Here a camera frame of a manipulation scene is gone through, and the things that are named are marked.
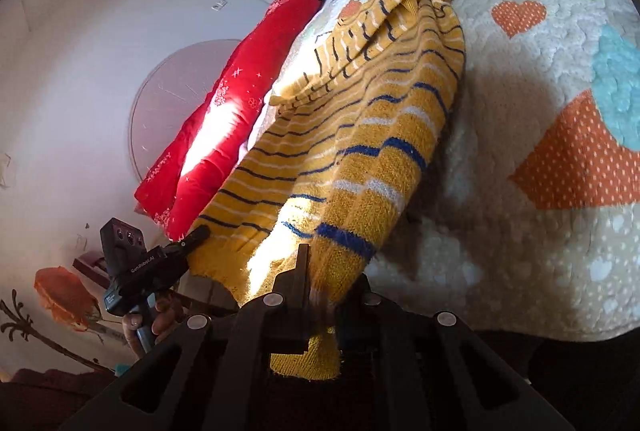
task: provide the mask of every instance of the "patterned quilt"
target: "patterned quilt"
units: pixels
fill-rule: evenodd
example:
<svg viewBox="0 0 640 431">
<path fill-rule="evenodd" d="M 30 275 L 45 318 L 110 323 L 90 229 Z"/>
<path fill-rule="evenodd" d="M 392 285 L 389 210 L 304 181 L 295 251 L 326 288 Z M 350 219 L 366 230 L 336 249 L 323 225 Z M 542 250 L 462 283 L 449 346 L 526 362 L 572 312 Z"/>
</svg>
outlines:
<svg viewBox="0 0 640 431">
<path fill-rule="evenodd" d="M 366 0 L 327 0 L 280 74 Z M 458 101 L 366 269 L 404 308 L 572 341 L 640 325 L 640 18 L 631 0 L 453 0 Z M 263 129 L 273 122 L 268 111 Z"/>
</svg>

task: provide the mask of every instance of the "wall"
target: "wall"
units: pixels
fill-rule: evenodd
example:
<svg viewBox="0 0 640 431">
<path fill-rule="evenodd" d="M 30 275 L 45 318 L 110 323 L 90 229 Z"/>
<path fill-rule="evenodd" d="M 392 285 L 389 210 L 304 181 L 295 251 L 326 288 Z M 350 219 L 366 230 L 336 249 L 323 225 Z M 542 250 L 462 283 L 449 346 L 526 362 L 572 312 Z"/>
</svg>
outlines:
<svg viewBox="0 0 640 431">
<path fill-rule="evenodd" d="M 42 333 L 87 358 L 130 360 L 120 345 L 57 326 L 38 308 L 33 275 L 99 250 L 98 231 L 111 217 L 156 234 L 133 213 L 137 186 L 127 153 L 127 124 L 136 91 L 166 56 L 192 43 L 242 38 L 260 20 L 261 0 L 59 0 L 38 14 L 0 83 L 0 153 L 15 177 L 0 189 L 0 298 L 11 289 Z M 100 289 L 93 290 L 101 296 Z M 0 321 L 6 321 L 0 314 Z M 0 335 L 0 369 L 84 369 L 38 341 Z"/>
</svg>

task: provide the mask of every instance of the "red pillow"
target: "red pillow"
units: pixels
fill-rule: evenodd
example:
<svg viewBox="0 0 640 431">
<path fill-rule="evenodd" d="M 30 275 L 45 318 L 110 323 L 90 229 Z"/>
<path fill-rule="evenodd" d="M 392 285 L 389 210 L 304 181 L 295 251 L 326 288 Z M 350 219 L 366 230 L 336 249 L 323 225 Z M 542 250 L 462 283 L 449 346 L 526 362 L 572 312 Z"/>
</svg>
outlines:
<svg viewBox="0 0 640 431">
<path fill-rule="evenodd" d="M 262 99 L 320 0 L 276 0 L 236 47 L 205 101 L 184 122 L 136 190 L 170 239 L 183 237 L 238 162 Z"/>
</svg>

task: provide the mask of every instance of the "silver screw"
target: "silver screw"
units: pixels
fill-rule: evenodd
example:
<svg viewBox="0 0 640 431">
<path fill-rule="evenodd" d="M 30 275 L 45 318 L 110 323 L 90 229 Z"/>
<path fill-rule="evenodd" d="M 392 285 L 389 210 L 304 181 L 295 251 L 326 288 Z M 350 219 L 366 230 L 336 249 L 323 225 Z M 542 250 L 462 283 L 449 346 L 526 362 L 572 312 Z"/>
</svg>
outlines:
<svg viewBox="0 0 640 431">
<path fill-rule="evenodd" d="M 367 292 L 362 296 L 362 302 L 367 306 L 378 306 L 382 303 L 382 298 L 378 294 L 374 294 L 373 292 Z"/>
<path fill-rule="evenodd" d="M 195 316 L 191 316 L 188 319 L 187 326 L 191 330 L 199 330 L 199 329 L 204 328 L 205 326 L 207 326 L 208 322 L 209 322 L 209 319 L 207 319 L 206 316 L 204 316 L 202 314 L 197 314 Z"/>
<path fill-rule="evenodd" d="M 284 301 L 284 297 L 282 297 L 280 294 L 276 294 L 276 292 L 267 294 L 265 297 L 262 298 L 262 302 L 267 306 L 278 306 L 282 304 L 283 301 Z"/>
<path fill-rule="evenodd" d="M 441 312 L 438 314 L 438 322 L 443 326 L 453 326 L 458 319 L 451 312 Z"/>
</svg>

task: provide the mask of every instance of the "orange heart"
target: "orange heart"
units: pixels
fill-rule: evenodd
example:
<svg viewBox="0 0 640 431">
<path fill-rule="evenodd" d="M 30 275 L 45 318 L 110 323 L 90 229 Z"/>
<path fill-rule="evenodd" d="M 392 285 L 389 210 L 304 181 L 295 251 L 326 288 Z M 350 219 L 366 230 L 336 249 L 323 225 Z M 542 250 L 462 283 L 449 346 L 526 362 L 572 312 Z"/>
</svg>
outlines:
<svg viewBox="0 0 640 431">
<path fill-rule="evenodd" d="M 546 18 L 546 7 L 537 1 L 525 1 L 522 4 L 503 1 L 493 7 L 491 16 L 511 39 L 514 35 L 523 34 L 542 23 Z"/>
</svg>

